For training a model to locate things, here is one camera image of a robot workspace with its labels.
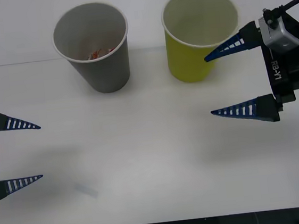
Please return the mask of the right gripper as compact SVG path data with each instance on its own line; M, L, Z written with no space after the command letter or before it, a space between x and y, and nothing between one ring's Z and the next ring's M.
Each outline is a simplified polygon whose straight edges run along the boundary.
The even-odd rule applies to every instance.
M210 62L261 45L272 94L258 96L246 102L211 111L225 118L250 119L277 122L282 103L296 100L299 89L299 22L291 16L281 16L272 29L264 18L259 19L259 28L254 21L243 26L238 33L220 44L204 61Z

